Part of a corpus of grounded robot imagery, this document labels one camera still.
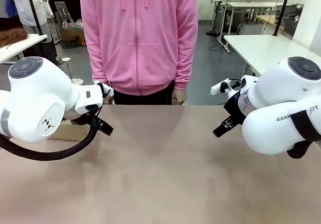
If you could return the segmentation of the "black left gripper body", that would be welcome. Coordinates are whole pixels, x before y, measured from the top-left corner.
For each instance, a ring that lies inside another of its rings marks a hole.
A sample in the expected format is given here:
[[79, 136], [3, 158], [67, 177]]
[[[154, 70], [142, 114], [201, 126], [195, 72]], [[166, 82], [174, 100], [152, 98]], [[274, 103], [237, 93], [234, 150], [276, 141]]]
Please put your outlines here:
[[98, 112], [98, 110], [91, 110], [83, 115], [81, 115], [80, 117], [74, 119], [71, 121], [71, 123], [73, 125], [89, 125], [89, 126], [97, 126], [99, 125], [99, 119], [96, 115], [96, 113]]

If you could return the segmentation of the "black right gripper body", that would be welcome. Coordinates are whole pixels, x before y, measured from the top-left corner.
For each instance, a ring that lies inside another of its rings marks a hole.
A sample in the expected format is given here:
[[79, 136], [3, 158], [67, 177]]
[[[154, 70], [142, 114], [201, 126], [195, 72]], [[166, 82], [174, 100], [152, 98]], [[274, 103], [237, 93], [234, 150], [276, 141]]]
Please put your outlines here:
[[246, 116], [242, 113], [238, 100], [240, 97], [240, 92], [238, 91], [224, 105], [224, 109], [230, 114], [230, 116], [225, 119], [225, 122], [231, 125], [242, 125]]

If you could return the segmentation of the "person's left hand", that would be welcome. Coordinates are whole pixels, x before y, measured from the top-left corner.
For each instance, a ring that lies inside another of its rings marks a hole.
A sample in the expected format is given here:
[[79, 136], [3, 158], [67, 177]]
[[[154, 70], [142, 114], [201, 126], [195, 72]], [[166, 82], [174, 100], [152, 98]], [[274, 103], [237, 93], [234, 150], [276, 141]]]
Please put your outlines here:
[[173, 89], [172, 105], [183, 105], [187, 99], [186, 90]]

